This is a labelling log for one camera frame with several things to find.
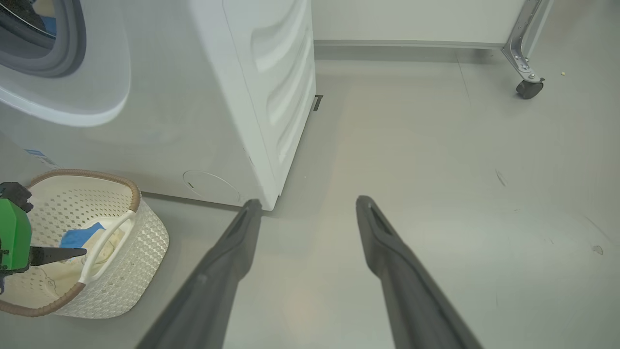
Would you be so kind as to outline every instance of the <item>white wall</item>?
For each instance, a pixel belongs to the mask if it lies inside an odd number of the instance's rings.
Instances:
[[[312,0],[314,39],[504,44],[523,3],[524,0]]]

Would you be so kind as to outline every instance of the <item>cart wheel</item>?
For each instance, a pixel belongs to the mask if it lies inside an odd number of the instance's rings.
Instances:
[[[523,80],[517,87],[516,91],[523,97],[523,99],[534,98],[543,89],[543,83],[530,83]]]

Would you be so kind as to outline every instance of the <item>metal bracket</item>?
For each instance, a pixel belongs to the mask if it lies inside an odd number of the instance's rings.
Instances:
[[[516,20],[515,27],[510,33],[508,42],[504,45],[502,52],[508,58],[508,61],[521,75],[524,81],[531,83],[541,83],[544,79],[541,79],[534,70],[529,66],[528,59],[523,56],[523,38],[525,32],[528,30],[529,25],[532,23],[532,19],[538,11],[541,3],[546,0],[525,0],[521,14]]]

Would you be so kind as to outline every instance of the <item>laundry basket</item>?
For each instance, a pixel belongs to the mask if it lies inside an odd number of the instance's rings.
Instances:
[[[31,266],[5,279],[0,310],[36,317],[58,314],[106,319],[130,310],[151,282],[168,248],[166,228],[128,179],[83,170],[55,170],[32,180],[28,213],[33,246],[58,247],[67,230],[108,220],[85,256]],[[118,237],[105,262],[98,261]],[[62,281],[50,274],[67,270]]]

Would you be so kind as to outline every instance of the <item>white washing machine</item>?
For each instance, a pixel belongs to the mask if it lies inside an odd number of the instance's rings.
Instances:
[[[316,94],[310,0],[15,3],[0,0],[15,143],[52,168],[273,209]]]

